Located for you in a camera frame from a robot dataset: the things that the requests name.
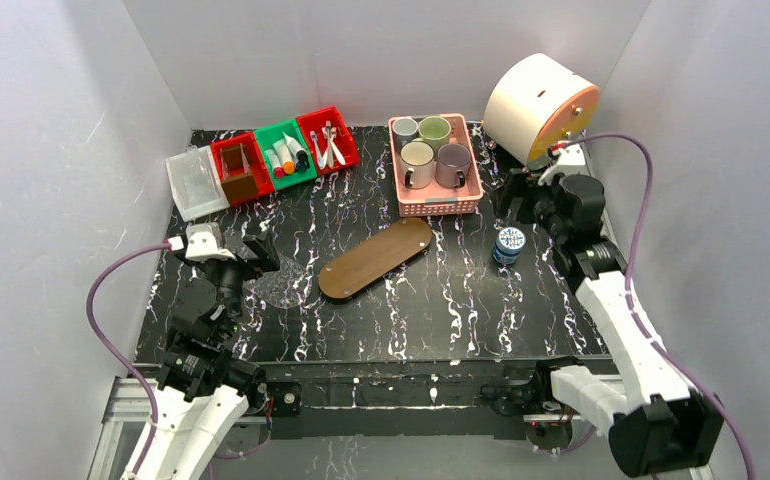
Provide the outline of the purple mug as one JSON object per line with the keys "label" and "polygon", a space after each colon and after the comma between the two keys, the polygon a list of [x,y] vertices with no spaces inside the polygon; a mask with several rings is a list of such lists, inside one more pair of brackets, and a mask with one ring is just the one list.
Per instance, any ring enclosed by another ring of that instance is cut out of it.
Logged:
{"label": "purple mug", "polygon": [[464,145],[458,143],[443,145],[437,151],[436,182],[443,188],[464,188],[471,163],[471,153]]}

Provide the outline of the white ribbed mug black rim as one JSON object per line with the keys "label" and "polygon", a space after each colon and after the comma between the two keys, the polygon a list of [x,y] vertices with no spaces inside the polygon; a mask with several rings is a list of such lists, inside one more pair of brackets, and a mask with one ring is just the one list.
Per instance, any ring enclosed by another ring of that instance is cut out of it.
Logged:
{"label": "white ribbed mug black rim", "polygon": [[399,153],[397,181],[408,189],[426,188],[435,172],[435,151],[425,142],[412,141]]}

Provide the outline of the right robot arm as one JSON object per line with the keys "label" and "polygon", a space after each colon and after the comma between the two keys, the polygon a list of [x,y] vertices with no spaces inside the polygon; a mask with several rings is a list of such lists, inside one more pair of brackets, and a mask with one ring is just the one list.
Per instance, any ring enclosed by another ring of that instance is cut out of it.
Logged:
{"label": "right robot arm", "polygon": [[537,362],[529,380],[485,386],[484,396],[501,415],[548,402],[571,408],[607,437],[616,465],[630,478],[707,465],[724,418],[660,354],[662,343],[625,283],[628,264],[603,233],[602,183],[569,174],[542,184],[537,174],[513,169],[498,216],[508,214],[514,199],[521,201],[518,221],[551,238],[554,265],[598,328],[624,389],[610,387],[577,357],[562,356]]}

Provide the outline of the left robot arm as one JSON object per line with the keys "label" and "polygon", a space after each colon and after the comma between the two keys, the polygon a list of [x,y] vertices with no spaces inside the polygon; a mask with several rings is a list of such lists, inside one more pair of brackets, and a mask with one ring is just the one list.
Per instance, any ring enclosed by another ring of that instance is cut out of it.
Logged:
{"label": "left robot arm", "polygon": [[124,479],[197,479],[235,422],[269,414],[273,398],[265,370],[234,357],[226,343],[242,315],[243,285],[280,268],[267,233],[226,245],[215,224],[187,228],[164,243],[182,263],[200,270],[209,291],[167,332],[160,370],[145,391],[150,403]]}

